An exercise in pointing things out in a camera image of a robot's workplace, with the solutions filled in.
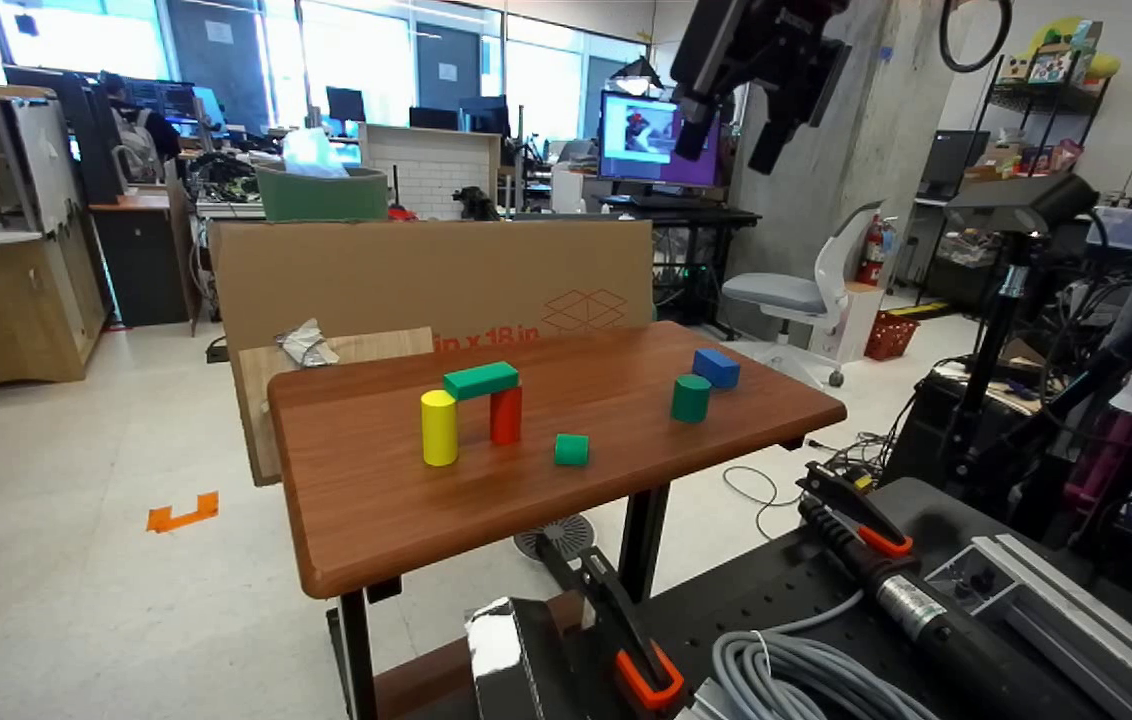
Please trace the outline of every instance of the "green block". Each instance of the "green block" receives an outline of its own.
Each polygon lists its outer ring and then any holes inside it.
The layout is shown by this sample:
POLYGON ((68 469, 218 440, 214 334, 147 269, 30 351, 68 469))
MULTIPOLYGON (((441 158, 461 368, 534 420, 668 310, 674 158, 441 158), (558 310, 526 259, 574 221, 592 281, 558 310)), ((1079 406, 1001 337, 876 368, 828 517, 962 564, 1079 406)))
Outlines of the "green block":
POLYGON ((592 440, 583 433, 554 433, 554 466, 558 469, 586 469, 592 466, 592 440))
POLYGON ((705 377, 674 377, 671 420, 674 424, 705 424, 708 407, 713 407, 713 380, 705 380, 705 377))
POLYGON ((477 365, 443 377, 447 398, 473 402, 473 398, 494 398, 519 386, 514 365, 477 365))

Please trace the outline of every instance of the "red block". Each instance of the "red block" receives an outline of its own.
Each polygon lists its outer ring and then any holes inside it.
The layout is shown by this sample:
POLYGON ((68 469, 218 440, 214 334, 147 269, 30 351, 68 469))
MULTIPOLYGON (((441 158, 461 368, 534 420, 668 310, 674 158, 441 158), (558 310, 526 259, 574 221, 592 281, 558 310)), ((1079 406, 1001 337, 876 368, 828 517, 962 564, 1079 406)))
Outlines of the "red block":
POLYGON ((487 440, 491 448, 510 448, 519 445, 519 430, 522 430, 522 389, 509 389, 509 391, 494 391, 487 402, 487 440))

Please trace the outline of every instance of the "gray floor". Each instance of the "gray floor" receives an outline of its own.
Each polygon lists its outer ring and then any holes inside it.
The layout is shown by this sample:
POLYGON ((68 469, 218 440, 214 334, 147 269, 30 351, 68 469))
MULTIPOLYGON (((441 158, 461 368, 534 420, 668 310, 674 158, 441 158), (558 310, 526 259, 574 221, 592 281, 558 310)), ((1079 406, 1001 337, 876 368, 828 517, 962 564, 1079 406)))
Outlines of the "gray floor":
MULTIPOLYGON (((113 334, 84 386, 0 389, 0 720, 340 718, 284 496, 248 482, 232 377, 205 365, 208 337, 113 334), (218 493, 214 520, 143 534, 147 508, 192 508, 198 493, 218 493)), ((819 440, 884 433, 926 365, 969 345, 972 324, 952 317, 926 319, 904 361, 846 365, 846 420, 819 440)), ((762 448, 740 466, 797 493, 808 456, 762 448)), ((674 485, 655 588, 759 546, 750 506, 721 472, 674 485)), ((586 517, 617 556, 620 506, 586 517)), ((405 598, 370 609, 374 664, 461 636, 468 609, 509 593, 550 598, 509 541, 405 576, 405 598)))

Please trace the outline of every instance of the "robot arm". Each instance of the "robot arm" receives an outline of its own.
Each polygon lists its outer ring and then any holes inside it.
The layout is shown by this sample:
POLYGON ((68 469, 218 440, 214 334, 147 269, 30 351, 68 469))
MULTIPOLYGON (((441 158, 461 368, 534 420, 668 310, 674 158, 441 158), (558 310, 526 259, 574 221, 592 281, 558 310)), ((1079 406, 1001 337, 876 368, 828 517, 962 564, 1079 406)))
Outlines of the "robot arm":
POLYGON ((698 0, 671 64, 682 116, 674 158, 696 160, 723 98, 759 85, 769 125, 750 169, 770 173, 797 129, 819 125, 839 81, 846 46, 822 41, 822 23, 844 7, 846 0, 698 0))

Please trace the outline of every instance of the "office chair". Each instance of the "office chair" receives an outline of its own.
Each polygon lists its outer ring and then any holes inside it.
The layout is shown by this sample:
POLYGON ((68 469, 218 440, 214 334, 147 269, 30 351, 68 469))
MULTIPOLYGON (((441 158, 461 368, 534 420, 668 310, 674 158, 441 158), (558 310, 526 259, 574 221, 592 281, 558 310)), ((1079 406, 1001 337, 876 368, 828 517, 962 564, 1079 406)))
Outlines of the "office chair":
POLYGON ((846 317, 846 276, 856 269, 859 245, 881 216, 881 202, 859 204, 846 221, 828 235, 828 245, 813 259, 813 276, 783 271, 740 271, 721 292, 737 305, 759 305, 762 317, 780 319, 770 365, 786 361, 828 361, 828 386, 839 389, 839 345, 828 351, 798 351, 786 345, 786 324, 808 324, 813 334, 836 337, 846 317))

